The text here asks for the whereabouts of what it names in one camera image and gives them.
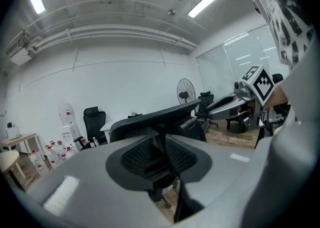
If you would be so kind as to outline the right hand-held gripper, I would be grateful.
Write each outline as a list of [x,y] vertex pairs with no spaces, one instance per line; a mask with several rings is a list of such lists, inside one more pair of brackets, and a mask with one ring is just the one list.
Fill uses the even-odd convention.
[[[274,83],[270,74],[262,65],[252,66],[234,84],[234,91],[245,92],[248,96],[254,95],[259,104],[263,107],[274,90]],[[243,99],[236,94],[227,95],[207,107],[207,116],[211,120],[227,120],[248,113],[248,104],[253,102],[253,98]]]

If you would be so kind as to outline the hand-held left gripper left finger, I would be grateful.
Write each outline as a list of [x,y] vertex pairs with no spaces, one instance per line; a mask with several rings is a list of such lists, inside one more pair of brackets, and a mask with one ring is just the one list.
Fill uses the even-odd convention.
[[65,177],[78,186],[63,203],[59,218],[81,228],[168,228],[171,223],[146,191],[119,186],[107,173],[107,158],[116,150],[139,143],[142,136],[84,150],[34,182],[27,194],[43,205]]

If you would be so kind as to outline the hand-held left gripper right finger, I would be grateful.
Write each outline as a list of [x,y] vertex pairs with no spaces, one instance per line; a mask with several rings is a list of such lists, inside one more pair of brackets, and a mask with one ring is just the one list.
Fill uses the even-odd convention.
[[167,135],[166,148],[182,185],[182,199],[189,207],[207,207],[221,196],[254,153],[178,135]]

